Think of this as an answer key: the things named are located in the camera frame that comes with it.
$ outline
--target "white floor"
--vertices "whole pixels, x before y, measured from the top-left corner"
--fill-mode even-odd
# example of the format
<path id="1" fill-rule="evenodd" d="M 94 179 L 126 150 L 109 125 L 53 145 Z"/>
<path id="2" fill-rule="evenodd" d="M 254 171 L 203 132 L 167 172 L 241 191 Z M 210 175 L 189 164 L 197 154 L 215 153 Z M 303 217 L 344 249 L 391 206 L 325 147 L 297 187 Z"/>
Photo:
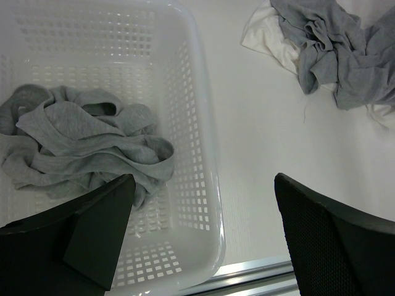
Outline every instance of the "white floor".
<path id="1" fill-rule="evenodd" d="M 271 57 L 239 45 L 261 0 L 180 2 L 195 16 L 206 50 L 220 151 L 224 265 L 288 256 L 273 190 L 279 172 L 395 220 L 395 135 L 378 130 L 364 107 L 338 110 L 324 89 L 305 96 L 296 77 Z M 395 4 L 381 2 L 381 10 Z M 355 1 L 349 7 L 363 14 Z M 373 19 L 380 15 L 378 5 L 365 7 L 374 10 Z"/>

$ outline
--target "gray fabric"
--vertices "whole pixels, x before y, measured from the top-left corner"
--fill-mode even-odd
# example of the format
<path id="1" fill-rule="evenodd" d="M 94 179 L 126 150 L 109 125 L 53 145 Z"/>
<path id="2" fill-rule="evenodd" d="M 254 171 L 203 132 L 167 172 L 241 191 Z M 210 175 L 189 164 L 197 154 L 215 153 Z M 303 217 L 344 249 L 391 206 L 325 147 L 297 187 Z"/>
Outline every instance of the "gray fabric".
<path id="1" fill-rule="evenodd" d="M 27 84 L 0 107 L 1 168 L 15 188 L 53 198 L 132 174 L 138 208 L 174 171 L 173 146 L 150 135 L 154 126 L 146 106 L 124 106 L 102 89 Z"/>
<path id="2" fill-rule="evenodd" d="M 395 7 L 366 30 L 335 0 L 270 0 L 284 35 L 302 48 L 299 82 L 306 94 L 338 83 L 341 109 L 395 105 Z"/>

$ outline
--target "crumpled clothing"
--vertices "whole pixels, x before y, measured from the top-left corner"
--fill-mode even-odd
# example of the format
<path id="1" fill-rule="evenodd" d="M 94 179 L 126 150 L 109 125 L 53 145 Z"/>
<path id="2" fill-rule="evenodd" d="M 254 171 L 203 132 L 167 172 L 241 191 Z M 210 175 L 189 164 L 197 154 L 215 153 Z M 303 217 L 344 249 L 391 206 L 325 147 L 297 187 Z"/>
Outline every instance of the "crumpled clothing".
<path id="1" fill-rule="evenodd" d="M 369 15 L 366 15 L 364 20 L 369 21 L 370 18 Z M 279 13 L 273 8 L 270 0 L 264 0 L 251 16 L 244 28 L 241 45 L 253 51 L 274 56 L 285 69 L 297 75 L 301 50 L 284 36 L 279 24 Z M 336 90 L 337 83 L 323 84 L 321 87 L 333 92 Z M 385 128 L 395 130 L 395 109 L 393 107 L 369 104 L 367 110 L 370 119 Z"/>
<path id="2" fill-rule="evenodd" d="M 395 104 L 395 7 L 366 30 L 335 0 L 271 0 L 284 35 L 302 47 L 299 83 L 306 94 L 338 83 L 340 109 Z"/>
<path id="3" fill-rule="evenodd" d="M 124 174 L 136 181 L 134 208 L 174 171 L 174 148 L 154 136 L 142 104 L 103 89 L 26 84 L 0 106 L 1 168 L 16 189 L 76 197 Z"/>

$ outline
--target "laundry basket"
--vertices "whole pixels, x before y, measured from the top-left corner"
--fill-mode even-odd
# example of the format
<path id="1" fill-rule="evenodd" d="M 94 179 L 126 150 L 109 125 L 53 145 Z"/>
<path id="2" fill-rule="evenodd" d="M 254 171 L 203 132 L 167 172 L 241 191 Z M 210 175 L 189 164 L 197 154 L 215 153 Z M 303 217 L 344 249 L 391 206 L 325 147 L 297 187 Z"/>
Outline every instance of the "laundry basket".
<path id="1" fill-rule="evenodd" d="M 103 88 L 150 107 L 175 146 L 173 178 L 130 217 L 109 295 L 173 294 L 210 278 L 225 243 L 207 72 L 189 12 L 169 0 L 3 0 L 0 40 L 2 103 L 24 83 Z M 17 192 L 0 172 L 0 226 L 65 201 Z"/>

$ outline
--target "white cloth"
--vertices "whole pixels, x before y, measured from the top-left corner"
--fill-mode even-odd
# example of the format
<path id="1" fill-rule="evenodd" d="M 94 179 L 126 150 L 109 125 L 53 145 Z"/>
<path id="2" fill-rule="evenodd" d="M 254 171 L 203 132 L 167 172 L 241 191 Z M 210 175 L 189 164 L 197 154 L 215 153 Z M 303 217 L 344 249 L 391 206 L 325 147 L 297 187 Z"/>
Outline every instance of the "white cloth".
<path id="1" fill-rule="evenodd" d="M 366 105 L 371 119 L 384 128 L 395 131 L 395 106 Z"/>
<path id="2" fill-rule="evenodd" d="M 253 13 L 244 28 L 241 45 L 274 56 L 285 69 L 297 73 L 301 50 L 284 37 L 278 24 L 278 12 L 270 0 L 264 0 Z"/>
<path id="3" fill-rule="evenodd" d="M 297 75 L 301 50 L 291 40 L 284 37 L 278 18 L 278 12 L 273 8 L 270 0 L 264 0 L 246 24 L 241 45 L 273 56 L 285 69 Z M 325 84 L 322 87 L 334 91 L 336 83 Z M 367 110 L 369 118 L 395 131 L 395 107 L 367 105 Z"/>

